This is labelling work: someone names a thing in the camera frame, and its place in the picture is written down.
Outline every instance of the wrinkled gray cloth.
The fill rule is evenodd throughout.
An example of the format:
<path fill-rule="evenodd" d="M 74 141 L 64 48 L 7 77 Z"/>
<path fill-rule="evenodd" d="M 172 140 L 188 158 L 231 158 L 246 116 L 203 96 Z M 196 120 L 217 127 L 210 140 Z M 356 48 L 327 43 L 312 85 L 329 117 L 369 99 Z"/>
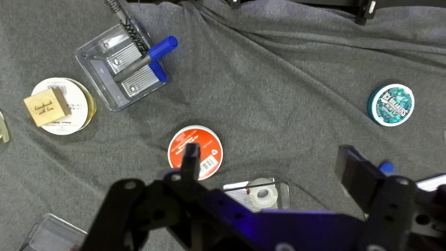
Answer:
<path fill-rule="evenodd" d="M 287 0 L 131 10 L 154 42 L 178 38 L 164 60 L 168 85 L 118 113 L 93 94 L 92 124 L 55 137 L 33 126 L 22 99 L 48 77 L 93 91 L 74 52 L 117 21 L 101 2 L 1 0 L 0 110 L 11 142 L 0 145 L 0 250 L 19 248 L 47 212 L 87 230 L 115 180 L 150 183 L 168 169 L 168 141 L 189 124 L 212 128 L 224 147 L 206 187 L 274 176 L 288 181 L 294 209 L 359 215 L 334 176 L 340 144 L 411 179 L 444 170 L 446 10 L 384 9 L 365 27 Z M 405 124 L 384 128 L 368 119 L 366 99 L 391 82 L 416 103 Z M 178 246 L 154 232 L 147 250 Z"/>

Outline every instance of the teal tin lid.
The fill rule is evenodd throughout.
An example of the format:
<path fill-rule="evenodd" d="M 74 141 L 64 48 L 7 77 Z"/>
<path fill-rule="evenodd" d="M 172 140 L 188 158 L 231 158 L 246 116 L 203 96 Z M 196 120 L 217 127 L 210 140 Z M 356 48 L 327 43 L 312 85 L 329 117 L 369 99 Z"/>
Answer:
<path fill-rule="evenodd" d="M 401 84 L 376 89 L 368 101 L 368 115 L 383 127 L 397 127 L 408 120 L 415 108 L 412 91 Z"/>

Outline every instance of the teal round tin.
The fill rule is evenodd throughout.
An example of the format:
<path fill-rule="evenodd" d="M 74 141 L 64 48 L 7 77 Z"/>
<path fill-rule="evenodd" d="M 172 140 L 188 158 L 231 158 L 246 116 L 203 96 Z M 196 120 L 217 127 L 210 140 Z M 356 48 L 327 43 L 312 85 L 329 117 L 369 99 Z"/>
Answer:
<path fill-rule="evenodd" d="M 376 89 L 368 101 L 368 115 L 383 127 L 397 127 L 408 120 L 415 108 L 412 91 L 401 84 Z"/>

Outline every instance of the gray fabric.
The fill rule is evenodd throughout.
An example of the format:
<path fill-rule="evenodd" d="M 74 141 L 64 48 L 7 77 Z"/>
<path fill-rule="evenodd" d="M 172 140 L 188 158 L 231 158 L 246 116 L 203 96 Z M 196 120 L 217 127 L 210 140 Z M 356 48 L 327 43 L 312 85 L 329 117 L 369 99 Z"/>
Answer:
<path fill-rule="evenodd" d="M 294 209 L 358 215 L 333 173 L 337 145 L 421 179 L 444 170 L 446 11 L 379 10 L 365 27 L 349 14 L 287 0 L 256 0 L 231 11 L 203 6 L 132 6 L 153 41 L 175 35 L 164 60 L 167 87 L 120 113 L 99 113 L 83 131 L 54 137 L 36 128 L 22 99 L 47 77 L 92 85 L 74 52 L 115 24 L 101 2 L 15 0 L 0 9 L 0 109 L 12 141 L 0 145 L 0 250 L 16 250 L 46 212 L 87 229 L 107 187 L 124 177 L 152 181 L 168 163 L 181 127 L 202 124 L 224 145 L 206 187 L 276 176 Z M 412 117 L 383 128 L 366 117 L 368 95 L 401 82 L 416 98 Z M 178 250 L 164 232 L 147 250 Z"/>

